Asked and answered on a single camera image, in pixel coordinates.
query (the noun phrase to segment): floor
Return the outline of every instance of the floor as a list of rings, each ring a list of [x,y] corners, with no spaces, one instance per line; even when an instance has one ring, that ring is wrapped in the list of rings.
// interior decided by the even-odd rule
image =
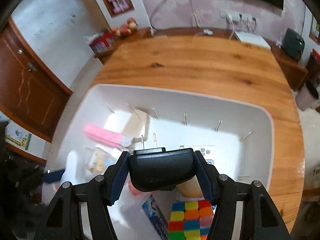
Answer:
[[[90,84],[97,73],[101,70],[102,66],[103,65],[99,60],[92,58],[81,70],[72,85],[71,89],[74,93],[67,103],[53,136],[53,140],[49,148],[46,169],[54,169],[55,158],[58,154],[64,134],[68,129],[69,123],[71,122],[82,98],[89,89]],[[316,181],[313,180],[313,168],[320,165],[320,140],[318,139],[320,134],[320,114],[313,109],[308,109],[304,112],[298,110],[298,112],[305,144],[305,188],[312,188],[316,183]],[[54,194],[55,191],[53,190],[52,185],[44,185],[43,202],[49,203]]]

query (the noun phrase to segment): pink square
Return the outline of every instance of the pink square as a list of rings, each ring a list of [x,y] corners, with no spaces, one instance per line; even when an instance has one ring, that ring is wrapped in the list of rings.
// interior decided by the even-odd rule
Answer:
[[[211,226],[213,220],[213,216],[211,217],[203,217],[199,219],[200,228],[208,228]]]

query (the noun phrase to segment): door handle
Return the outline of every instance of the door handle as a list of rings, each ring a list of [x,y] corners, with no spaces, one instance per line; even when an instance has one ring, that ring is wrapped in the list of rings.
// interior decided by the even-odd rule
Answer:
[[[28,71],[30,71],[30,72],[37,70],[37,68],[35,67],[35,65],[33,65],[31,62],[28,63],[28,67],[29,67]]]

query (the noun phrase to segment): yellow square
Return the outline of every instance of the yellow square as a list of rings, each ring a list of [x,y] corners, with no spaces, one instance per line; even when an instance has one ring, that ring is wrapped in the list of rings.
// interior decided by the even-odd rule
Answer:
[[[186,202],[186,204],[185,204],[185,209],[186,209],[186,210],[198,209],[198,201]]]
[[[186,240],[201,240],[201,236],[188,237],[188,238],[186,238]]]
[[[183,221],[184,212],[183,211],[172,211],[170,216],[170,221]]]
[[[188,239],[188,238],[192,238],[192,237],[200,237],[200,229],[196,229],[196,230],[187,230],[187,231],[183,231],[184,236]]]

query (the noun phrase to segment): white router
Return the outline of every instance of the white router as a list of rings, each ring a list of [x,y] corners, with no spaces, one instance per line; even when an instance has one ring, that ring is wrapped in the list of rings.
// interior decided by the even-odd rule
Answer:
[[[241,42],[271,50],[270,45],[259,35],[253,33],[235,32],[235,36]]]

